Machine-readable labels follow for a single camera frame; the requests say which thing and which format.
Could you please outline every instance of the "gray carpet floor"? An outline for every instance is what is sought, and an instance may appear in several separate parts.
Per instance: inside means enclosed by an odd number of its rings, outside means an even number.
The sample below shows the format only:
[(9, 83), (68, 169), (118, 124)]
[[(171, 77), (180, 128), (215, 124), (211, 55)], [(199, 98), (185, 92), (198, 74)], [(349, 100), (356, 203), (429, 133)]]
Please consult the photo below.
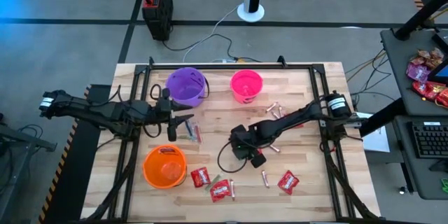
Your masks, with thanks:
[[(0, 18), (128, 20), (135, 0), (0, 0)], [(242, 0), (174, 0), (175, 20), (219, 20)], [(263, 21), (401, 23), (417, 8), (412, 0), (261, 0)], [(238, 20), (235, 13), (228, 20)], [(181, 48), (209, 34), (212, 27), (176, 26), (167, 44)], [(111, 84), (127, 25), (0, 24), (0, 112), (13, 128), (41, 125), (43, 138), (59, 143), (54, 153), (39, 152), (31, 162), (31, 178), (17, 198), (16, 220), (36, 222), (54, 176), (72, 119), (39, 117), (44, 91), (64, 89), (81, 96), (91, 83)], [(289, 62), (338, 61), (345, 69), (373, 58), (381, 49), (381, 29), (318, 27), (219, 27), (232, 39), (230, 54), (274, 61), (283, 55)], [(192, 51), (187, 62), (226, 58), (228, 42), (212, 38)], [(181, 62), (184, 52), (172, 52), (153, 41), (145, 26), (137, 25), (126, 63)], [(358, 91), (372, 69), (350, 81)], [(382, 71), (391, 71), (386, 63)], [(374, 81), (381, 75), (374, 76)], [(399, 97), (393, 76), (372, 89)], [(390, 100), (362, 94), (359, 111), (375, 112)], [(399, 195), (405, 184), (400, 166), (371, 164), (370, 171), (381, 213), (388, 219), (446, 223), (448, 202), (426, 201)]]

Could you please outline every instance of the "purple bucket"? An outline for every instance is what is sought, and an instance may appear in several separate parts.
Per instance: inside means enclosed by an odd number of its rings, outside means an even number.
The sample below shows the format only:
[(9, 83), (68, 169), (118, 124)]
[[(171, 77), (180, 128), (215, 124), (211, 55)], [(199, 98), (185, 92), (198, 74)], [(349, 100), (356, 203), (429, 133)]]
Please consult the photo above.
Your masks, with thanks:
[(204, 75), (192, 67), (183, 67), (170, 74), (165, 86), (174, 101), (189, 106), (199, 106), (205, 97), (205, 86), (209, 86)]

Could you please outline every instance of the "bucket handle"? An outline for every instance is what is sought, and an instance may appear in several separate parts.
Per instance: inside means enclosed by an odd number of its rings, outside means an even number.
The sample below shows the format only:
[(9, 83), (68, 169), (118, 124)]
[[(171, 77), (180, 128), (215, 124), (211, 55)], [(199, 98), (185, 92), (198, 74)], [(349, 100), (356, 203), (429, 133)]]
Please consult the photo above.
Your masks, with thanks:
[(205, 98), (208, 98), (208, 97), (210, 96), (210, 85), (209, 85), (209, 81), (207, 80), (207, 78), (205, 78), (205, 76), (204, 76), (204, 80), (205, 80), (205, 84), (207, 85), (207, 96), (206, 96), (206, 97), (199, 96), (199, 97), (198, 97), (199, 99), (205, 99)]

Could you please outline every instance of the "orange bucket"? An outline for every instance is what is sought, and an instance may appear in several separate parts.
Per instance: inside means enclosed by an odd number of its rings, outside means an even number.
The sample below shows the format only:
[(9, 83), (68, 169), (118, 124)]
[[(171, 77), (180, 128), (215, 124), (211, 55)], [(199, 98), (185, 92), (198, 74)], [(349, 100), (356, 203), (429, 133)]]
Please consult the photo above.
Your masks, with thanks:
[(146, 156), (143, 175), (155, 188), (168, 189), (178, 186), (187, 176), (185, 154), (172, 144), (158, 146)]

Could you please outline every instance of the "white cable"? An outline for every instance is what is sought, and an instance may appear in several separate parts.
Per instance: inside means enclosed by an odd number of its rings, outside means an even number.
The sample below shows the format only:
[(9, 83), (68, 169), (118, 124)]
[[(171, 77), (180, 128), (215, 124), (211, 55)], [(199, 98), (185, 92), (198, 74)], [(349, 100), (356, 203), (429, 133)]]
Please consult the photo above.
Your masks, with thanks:
[(225, 14), (225, 16), (224, 16), (223, 18), (221, 18), (221, 20), (219, 20), (219, 21), (215, 24), (215, 27), (213, 28), (213, 31), (211, 31), (210, 35), (208, 35), (208, 36), (206, 36), (205, 38), (201, 39), (201, 40), (200, 40), (199, 42), (197, 42), (194, 46), (192, 46), (190, 49), (188, 49), (188, 51), (187, 51), (187, 52), (185, 53), (185, 55), (183, 56), (182, 62), (185, 62), (185, 58), (187, 57), (188, 53), (191, 52), (191, 50), (193, 50), (193, 49), (194, 49), (197, 45), (199, 45), (200, 43), (204, 42), (204, 40), (210, 38), (211, 35), (213, 35), (213, 34), (215, 33), (215, 30), (216, 30), (216, 28), (218, 27), (219, 23), (221, 23), (222, 21), (224, 21), (224, 19), (225, 19), (228, 15), (232, 14), (232, 13), (238, 8), (238, 6), (235, 7), (235, 8), (233, 8), (233, 10), (231, 10), (229, 13)]
[(214, 62), (220, 62), (220, 63), (236, 63), (237, 61), (236, 61), (236, 60), (233, 60), (233, 59), (214, 59), (214, 60), (211, 61), (211, 63), (214, 63)]

